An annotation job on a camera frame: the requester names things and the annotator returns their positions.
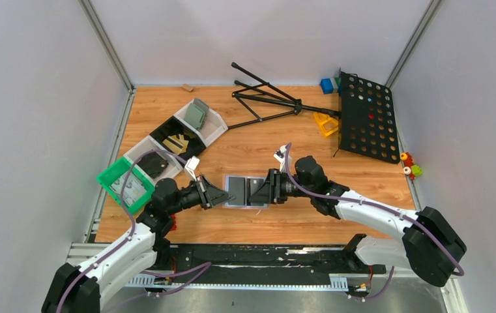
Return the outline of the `black VIP credit card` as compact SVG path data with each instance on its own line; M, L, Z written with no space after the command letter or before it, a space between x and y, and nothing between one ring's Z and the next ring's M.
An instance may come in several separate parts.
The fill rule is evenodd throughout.
M264 184L265 179L262 177L249 177L247 178L247 187L248 187L248 197L246 203L252 206L264 206L265 203L262 201L253 198L253 195L260 189L260 187Z

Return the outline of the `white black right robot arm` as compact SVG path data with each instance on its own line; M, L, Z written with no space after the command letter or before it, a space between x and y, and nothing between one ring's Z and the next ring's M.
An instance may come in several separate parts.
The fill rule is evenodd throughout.
M352 253L365 265L410 269L425 282L443 287L451 276L465 274L460 261L467 247L440 211L425 207L406 210L367 198L330 180L315 158L306 156L289 170L291 157L279 157L280 167L269 170L250 202L282 204L289 198L308 198L317 212L380 231L388 239L359 235Z

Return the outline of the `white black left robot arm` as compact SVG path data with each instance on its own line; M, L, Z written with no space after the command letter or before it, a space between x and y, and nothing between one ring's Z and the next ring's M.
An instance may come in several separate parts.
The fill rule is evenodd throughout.
M41 311L101 312L136 275L168 260L166 235L175 224L173 215L196 206L210 209L232 199L234 195L204 175L184 188L172 178L159 180L151 200L118 240L79 265L65 263L58 268Z

